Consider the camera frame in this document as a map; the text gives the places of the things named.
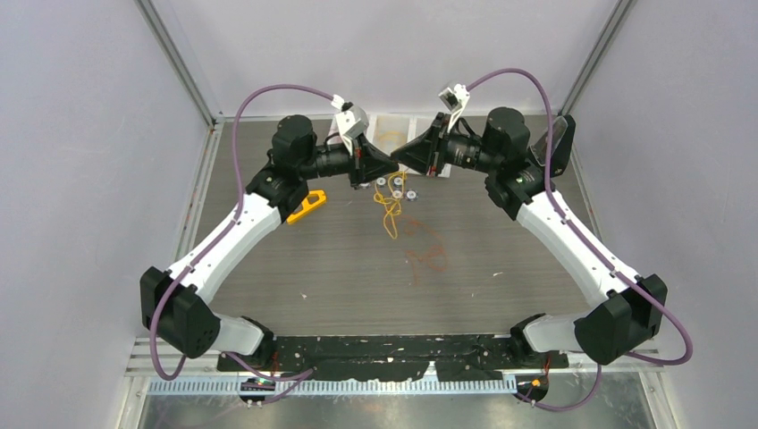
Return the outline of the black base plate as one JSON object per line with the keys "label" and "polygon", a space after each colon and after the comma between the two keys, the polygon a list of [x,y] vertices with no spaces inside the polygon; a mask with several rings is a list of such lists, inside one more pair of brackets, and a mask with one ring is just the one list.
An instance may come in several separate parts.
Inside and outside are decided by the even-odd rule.
{"label": "black base plate", "polygon": [[433,368],[443,382],[493,381],[502,370],[569,366],[556,351],[528,354],[507,335],[279,336],[240,358],[256,370],[292,376],[311,370],[311,380],[416,381]]}

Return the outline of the black wedge stand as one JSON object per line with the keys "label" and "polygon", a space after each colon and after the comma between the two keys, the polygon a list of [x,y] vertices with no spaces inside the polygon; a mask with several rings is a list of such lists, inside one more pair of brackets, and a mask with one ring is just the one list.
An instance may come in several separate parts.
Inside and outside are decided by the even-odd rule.
{"label": "black wedge stand", "polygon": [[[576,132],[576,121],[572,115],[557,116],[552,124],[551,177],[562,175],[567,169]],[[529,147],[529,156],[533,163],[545,167],[547,132]]]}

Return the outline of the clear plastic bin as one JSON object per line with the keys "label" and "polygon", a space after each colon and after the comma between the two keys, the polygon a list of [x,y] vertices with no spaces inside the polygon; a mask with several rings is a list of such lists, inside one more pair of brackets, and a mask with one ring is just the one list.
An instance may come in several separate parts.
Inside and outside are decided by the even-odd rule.
{"label": "clear plastic bin", "polygon": [[411,115],[371,114],[367,130],[368,140],[386,155],[414,138]]}
{"label": "clear plastic bin", "polygon": [[424,130],[421,130],[421,128],[418,128],[418,131],[419,131],[419,133],[418,133],[418,135],[416,136],[416,138],[417,138],[417,137],[419,137],[419,136],[421,136],[422,134],[424,134],[424,133],[425,133],[427,130],[430,130],[430,126],[431,126],[431,124],[432,124],[432,121],[433,121],[433,120],[431,120],[431,121],[428,123],[427,127],[426,127]]}

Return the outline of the right clear plastic bin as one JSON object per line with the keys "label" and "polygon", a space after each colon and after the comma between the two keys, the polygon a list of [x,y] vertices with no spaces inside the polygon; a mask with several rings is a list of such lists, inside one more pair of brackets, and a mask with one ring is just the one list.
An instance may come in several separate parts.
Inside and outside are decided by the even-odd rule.
{"label": "right clear plastic bin", "polygon": [[424,134],[424,133],[425,133],[427,130],[430,130],[430,126],[431,126],[431,124],[432,124],[432,121],[433,121],[433,120],[431,120],[431,121],[428,123],[427,127],[426,127],[424,130],[421,130],[421,128],[418,128],[418,131],[419,131],[419,133],[418,133],[418,135],[416,136],[416,138],[417,138],[417,137],[419,137],[419,136],[421,136],[422,134]]}

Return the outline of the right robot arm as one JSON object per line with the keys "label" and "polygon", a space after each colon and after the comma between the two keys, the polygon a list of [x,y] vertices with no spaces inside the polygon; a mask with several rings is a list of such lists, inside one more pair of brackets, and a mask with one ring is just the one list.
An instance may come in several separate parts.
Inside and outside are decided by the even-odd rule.
{"label": "right robot arm", "polygon": [[430,176],[443,164],[483,172],[489,198],[538,238],[566,269],[591,310],[534,315],[514,326],[510,354],[534,366],[548,351],[581,351],[605,366],[655,336],[668,288],[656,274],[641,276],[621,263],[581,222],[530,155],[530,130],[521,112],[493,109],[477,135],[463,119],[439,113],[420,136],[391,157]]}

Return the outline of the yellow triangular plastic part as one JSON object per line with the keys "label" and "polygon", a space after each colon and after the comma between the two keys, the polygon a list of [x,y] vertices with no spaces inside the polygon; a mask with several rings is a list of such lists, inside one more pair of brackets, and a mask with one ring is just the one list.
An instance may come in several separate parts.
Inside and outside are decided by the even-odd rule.
{"label": "yellow triangular plastic part", "polygon": [[292,225],[298,223],[303,218],[320,208],[327,202],[326,192],[322,189],[310,190],[307,196],[301,201],[299,207],[288,216],[286,223]]}

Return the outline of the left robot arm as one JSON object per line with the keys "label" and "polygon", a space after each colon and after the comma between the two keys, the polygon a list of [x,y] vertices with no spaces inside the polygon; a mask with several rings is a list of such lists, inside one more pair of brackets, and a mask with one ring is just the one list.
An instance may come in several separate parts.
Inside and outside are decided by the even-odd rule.
{"label": "left robot arm", "polygon": [[239,354],[254,370],[267,368],[274,346],[264,327],[214,312],[209,304],[216,292],[242,258],[300,207],[309,181],[345,175],[357,188],[399,169],[363,131],[351,148],[319,143],[313,123],[300,114],[278,122],[267,157],[231,212],[194,249],[166,269],[151,266],[141,275],[143,324],[186,358],[218,350]]}

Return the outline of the middle clear plastic bin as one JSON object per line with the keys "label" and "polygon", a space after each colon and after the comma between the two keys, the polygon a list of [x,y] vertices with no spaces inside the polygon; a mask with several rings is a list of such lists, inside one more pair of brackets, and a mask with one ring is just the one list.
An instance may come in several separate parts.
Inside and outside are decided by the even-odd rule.
{"label": "middle clear plastic bin", "polygon": [[367,130],[368,140],[386,155],[414,138],[411,115],[371,114]]}

